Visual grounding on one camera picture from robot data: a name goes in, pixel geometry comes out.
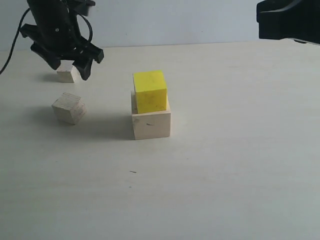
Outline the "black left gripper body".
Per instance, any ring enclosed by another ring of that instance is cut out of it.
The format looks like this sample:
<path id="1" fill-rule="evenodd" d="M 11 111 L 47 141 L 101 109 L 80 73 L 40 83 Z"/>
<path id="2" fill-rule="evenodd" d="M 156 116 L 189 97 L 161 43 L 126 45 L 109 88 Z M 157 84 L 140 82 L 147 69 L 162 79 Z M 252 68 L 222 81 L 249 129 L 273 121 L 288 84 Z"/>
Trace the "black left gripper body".
<path id="1" fill-rule="evenodd" d="M 20 28 L 23 38 L 60 43 L 61 57 L 75 56 L 75 40 L 91 43 L 93 29 L 90 23 L 86 22 L 89 38 L 85 39 L 80 33 L 77 16 L 87 17 L 89 9 L 96 5 L 94 0 L 28 0 L 27 4 L 35 25 L 26 23 Z"/>

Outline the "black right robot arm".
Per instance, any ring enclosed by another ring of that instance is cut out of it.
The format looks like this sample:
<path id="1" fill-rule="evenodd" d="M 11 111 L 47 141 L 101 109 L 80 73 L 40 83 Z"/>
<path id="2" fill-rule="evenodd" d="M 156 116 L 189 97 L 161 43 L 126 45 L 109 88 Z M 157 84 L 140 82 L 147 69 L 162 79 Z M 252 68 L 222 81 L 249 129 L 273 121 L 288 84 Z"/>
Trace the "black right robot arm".
<path id="1" fill-rule="evenodd" d="M 256 21 L 260 39 L 320 44 L 318 0 L 263 0 L 256 5 Z"/>

